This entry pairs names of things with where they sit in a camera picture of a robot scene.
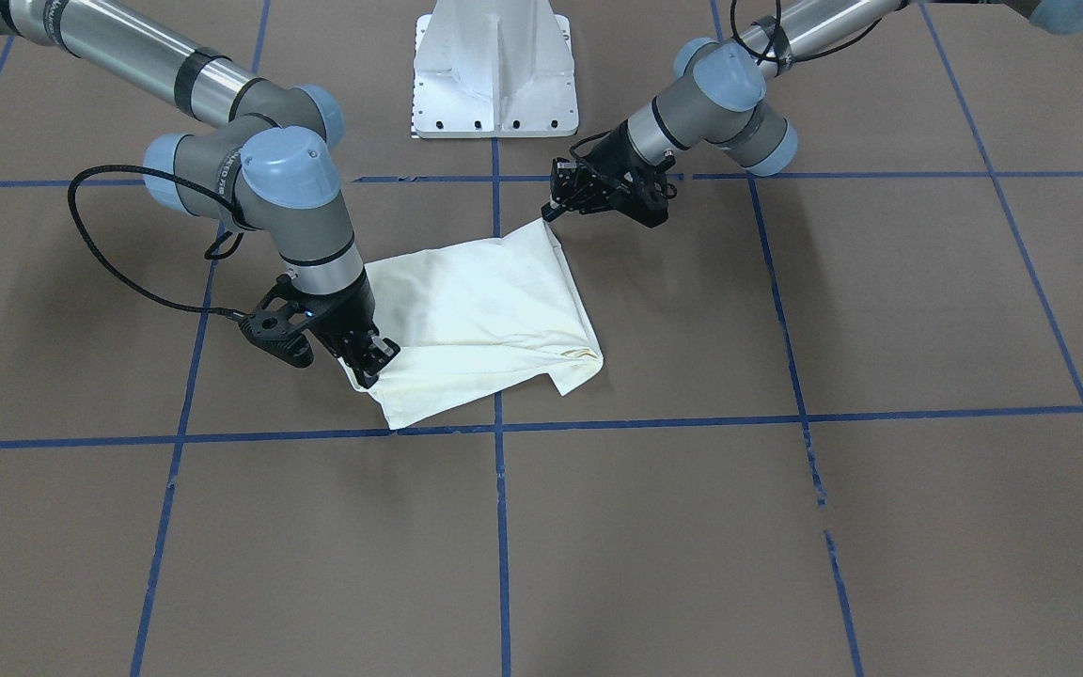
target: white metal stand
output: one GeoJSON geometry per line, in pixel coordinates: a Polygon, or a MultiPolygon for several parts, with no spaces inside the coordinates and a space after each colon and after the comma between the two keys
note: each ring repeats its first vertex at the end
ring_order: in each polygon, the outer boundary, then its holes
{"type": "Polygon", "coordinates": [[[412,132],[569,136],[579,128],[571,22],[549,0],[439,0],[417,19],[412,132]]]}

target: crumpled cloth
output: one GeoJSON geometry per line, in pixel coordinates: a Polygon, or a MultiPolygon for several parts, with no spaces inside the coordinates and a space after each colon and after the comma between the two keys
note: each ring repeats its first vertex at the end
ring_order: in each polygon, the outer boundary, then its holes
{"type": "Polygon", "coordinates": [[[562,246],[542,219],[506,237],[368,262],[379,334],[403,349],[362,389],[400,429],[549,374],[565,395],[604,360],[562,246]]]}

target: metal base plate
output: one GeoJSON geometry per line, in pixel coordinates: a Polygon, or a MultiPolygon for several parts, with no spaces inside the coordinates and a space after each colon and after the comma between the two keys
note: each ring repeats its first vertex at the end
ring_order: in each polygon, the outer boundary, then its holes
{"type": "MultiPolygon", "coordinates": [[[[416,49],[432,14],[417,18],[416,49]]],[[[554,14],[566,50],[571,50],[571,21],[554,14]]],[[[446,74],[418,74],[412,90],[413,139],[490,139],[571,136],[579,129],[572,76],[538,77],[504,102],[504,115],[494,125],[495,103],[464,91],[446,74]]]]}

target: blue joint cap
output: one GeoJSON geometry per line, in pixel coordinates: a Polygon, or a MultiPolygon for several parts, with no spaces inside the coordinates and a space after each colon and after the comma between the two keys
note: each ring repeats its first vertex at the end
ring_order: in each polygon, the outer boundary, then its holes
{"type": "Polygon", "coordinates": [[[1043,0],[1030,13],[1030,25],[1054,35],[1083,30],[1083,0],[1043,0]]]}
{"type": "Polygon", "coordinates": [[[319,118],[324,120],[324,140],[331,148],[345,134],[345,116],[340,112],[340,103],[328,94],[328,90],[317,84],[298,84],[296,89],[312,97],[317,105],[319,118]]]}
{"type": "Polygon", "coordinates": [[[340,193],[340,174],[324,139],[288,127],[255,133],[240,147],[240,175],[262,200],[291,210],[313,210],[340,193]]]}
{"type": "MultiPolygon", "coordinates": [[[[188,133],[162,133],[154,139],[145,149],[145,158],[142,166],[155,168],[164,172],[173,173],[173,157],[178,152],[178,143],[190,136],[188,133]]],[[[178,184],[172,181],[158,179],[155,175],[145,175],[145,187],[149,188],[149,196],[159,205],[169,207],[171,210],[181,211],[188,214],[186,206],[182,204],[182,198],[178,196],[178,184]]]]}
{"type": "Polygon", "coordinates": [[[764,73],[733,39],[692,66],[696,86],[727,110],[751,110],[766,95],[764,73]]]}
{"type": "Polygon", "coordinates": [[[771,151],[771,154],[757,164],[757,166],[744,168],[744,170],[755,175],[779,173],[796,156],[796,148],[799,148],[799,146],[800,138],[796,134],[796,128],[792,127],[790,121],[787,123],[787,131],[783,132],[783,139],[780,140],[780,144],[774,147],[774,151],[771,151]]]}
{"type": "Polygon", "coordinates": [[[680,47],[680,51],[675,55],[675,80],[683,77],[683,74],[688,71],[688,64],[692,63],[692,56],[695,56],[695,53],[700,52],[702,47],[716,43],[716,39],[692,38],[688,40],[684,47],[680,47]]]}

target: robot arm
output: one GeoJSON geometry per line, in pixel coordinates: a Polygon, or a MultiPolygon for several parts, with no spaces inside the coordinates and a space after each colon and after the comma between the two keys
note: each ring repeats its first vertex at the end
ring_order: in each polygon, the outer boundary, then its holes
{"type": "MultiPolygon", "coordinates": [[[[830,52],[848,35],[872,29],[910,0],[799,0],[778,16],[758,18],[735,39],[692,39],[675,56],[675,82],[611,132],[554,158],[545,220],[569,210],[618,210],[654,227],[666,222],[675,197],[666,171],[680,153],[708,141],[755,175],[779,172],[794,158],[796,129],[766,103],[766,81],[799,61],[830,52]],[[597,141],[588,154],[577,149],[597,141]]],[[[1083,0],[1007,0],[1049,32],[1083,30],[1083,0]]]]}
{"type": "Polygon", "coordinates": [[[155,175],[145,177],[149,193],[230,232],[270,232],[287,273],[252,314],[233,318],[242,333],[304,367],[310,331],[362,386],[374,385],[400,348],[374,325],[374,295],[328,155],[344,120],[327,91],[283,89],[112,0],[0,0],[5,34],[91,61],[218,128],[158,138],[145,166],[214,190],[235,209],[155,175]]]}

